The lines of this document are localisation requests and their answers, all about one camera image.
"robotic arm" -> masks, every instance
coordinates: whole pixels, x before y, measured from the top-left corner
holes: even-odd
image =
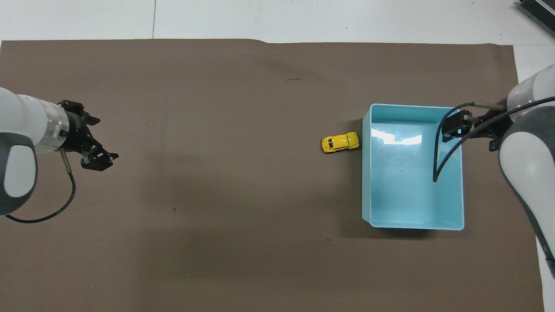
[[[37,181],[36,154],[78,152],[85,169],[103,171],[118,154],[108,153],[88,129],[100,119],[68,100],[53,104],[0,88],[0,215],[23,205]]]
[[[462,110],[446,118],[441,133],[443,142],[454,137],[463,138],[460,143],[467,138],[492,139],[490,151],[499,149],[503,175],[524,206],[555,278],[554,94],[555,64],[514,87],[483,116],[474,118]],[[520,110],[525,105],[531,107]]]

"yellow toy car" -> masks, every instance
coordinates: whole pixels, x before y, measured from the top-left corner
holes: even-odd
[[[359,147],[359,136],[356,132],[325,137],[322,140],[322,149],[325,153],[333,153],[338,150],[354,149]]]

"white table surface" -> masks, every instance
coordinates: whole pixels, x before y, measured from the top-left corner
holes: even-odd
[[[266,42],[495,43],[519,81],[555,63],[555,37],[516,0],[0,0],[1,40],[249,38]],[[538,246],[546,311],[555,280]]]

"brown paper mat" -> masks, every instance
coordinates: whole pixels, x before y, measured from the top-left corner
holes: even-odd
[[[0,220],[0,308],[539,311],[534,234],[487,139],[464,145],[461,232],[373,228],[361,150],[319,148],[360,135],[372,103],[495,102],[516,83],[510,46],[3,42],[2,87],[82,102],[121,157],[98,173],[74,153],[63,214]],[[42,217],[69,189],[42,155],[14,215]]]

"plastic container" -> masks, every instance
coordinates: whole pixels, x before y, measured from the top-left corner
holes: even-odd
[[[461,148],[438,181],[432,181],[433,141],[449,109],[370,107],[362,120],[362,218],[372,226],[436,230],[465,226]],[[440,143],[438,162],[458,140]]]

